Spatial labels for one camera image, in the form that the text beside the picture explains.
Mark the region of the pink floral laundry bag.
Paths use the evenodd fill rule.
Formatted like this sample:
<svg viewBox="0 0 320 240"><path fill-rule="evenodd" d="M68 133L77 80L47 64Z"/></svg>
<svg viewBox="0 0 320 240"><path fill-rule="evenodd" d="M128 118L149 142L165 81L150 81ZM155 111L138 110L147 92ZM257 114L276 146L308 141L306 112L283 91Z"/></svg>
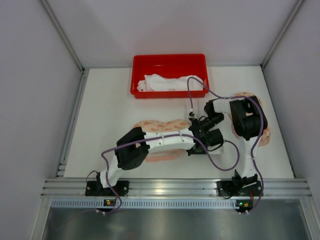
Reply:
<svg viewBox="0 0 320 240"><path fill-rule="evenodd" d="M150 133L167 133L173 131L180 131L187 129L191 124L183 119L175 119L167 122L157 121L157 120L142 120L137 122L133 127L141 127L144 132ZM173 161L176 160L181 154L182 149L173 149L167 151L160 151L155 153L150 153L145 161L147 163L152 162L162 162L162 161Z"/></svg>
<svg viewBox="0 0 320 240"><path fill-rule="evenodd" d="M239 97L239 96L252 97L255 95L251 92L237 92L237 93L233 94L233 97ZM240 136L236 133L233 124L231 124L231 128L232 128L233 134L239 139ZM263 130L263 134L260 137L258 146L263 147L263 146L268 145L270 142L270 138L271 138L271 130L270 130L270 127L267 125L267 128Z"/></svg>

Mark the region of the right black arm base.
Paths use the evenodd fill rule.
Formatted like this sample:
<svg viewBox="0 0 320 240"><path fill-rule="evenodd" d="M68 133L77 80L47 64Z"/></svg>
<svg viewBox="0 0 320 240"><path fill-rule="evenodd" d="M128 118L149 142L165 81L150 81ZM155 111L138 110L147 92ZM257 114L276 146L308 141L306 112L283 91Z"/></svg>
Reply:
<svg viewBox="0 0 320 240"><path fill-rule="evenodd" d="M221 180L217 182L217 194L224 199L232 197L259 197L262 192L260 181L249 181L238 184L231 180Z"/></svg>

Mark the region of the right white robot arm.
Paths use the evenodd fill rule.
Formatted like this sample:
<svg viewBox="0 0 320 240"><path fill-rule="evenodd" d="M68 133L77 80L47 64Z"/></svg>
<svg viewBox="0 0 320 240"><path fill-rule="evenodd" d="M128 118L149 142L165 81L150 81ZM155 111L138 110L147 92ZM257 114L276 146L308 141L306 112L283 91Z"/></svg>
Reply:
<svg viewBox="0 0 320 240"><path fill-rule="evenodd" d="M231 116L232 130L239 137L239 161L232 177L232 186L242 189L258 181L257 170L253 159L256 155L260 138L268 127L268 121L258 98L252 96L235 96L230 99L214 99L205 104L207 114L204 119L190 117L191 126L188 128L205 147L214 150L223 146L223 136L214 127Z"/></svg>

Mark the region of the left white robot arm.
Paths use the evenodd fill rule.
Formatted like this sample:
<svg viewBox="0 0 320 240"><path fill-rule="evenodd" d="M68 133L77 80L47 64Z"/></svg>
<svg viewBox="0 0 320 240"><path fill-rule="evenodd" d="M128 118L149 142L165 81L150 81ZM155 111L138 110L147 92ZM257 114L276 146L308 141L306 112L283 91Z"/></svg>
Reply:
<svg viewBox="0 0 320 240"><path fill-rule="evenodd" d="M142 165L148 155L173 150L185 150L188 155L208 154L209 147L219 149L224 144L219 129L203 131L191 127L169 132L147 132L135 127L116 143L116 147L105 150L101 157L106 169L96 176L99 190L114 187L124 171Z"/></svg>

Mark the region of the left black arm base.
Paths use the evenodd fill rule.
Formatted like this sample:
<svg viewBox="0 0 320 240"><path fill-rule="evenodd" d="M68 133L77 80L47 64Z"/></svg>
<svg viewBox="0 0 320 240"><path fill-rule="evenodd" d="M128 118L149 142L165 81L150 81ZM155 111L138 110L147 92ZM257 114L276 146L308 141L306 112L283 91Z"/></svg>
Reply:
<svg viewBox="0 0 320 240"><path fill-rule="evenodd" d="M114 191L124 197L129 192L129 181L119 180L113 187ZM109 188L103 188L102 184L97 180L88 181L86 183L85 196L87 197L115 197L116 194Z"/></svg>

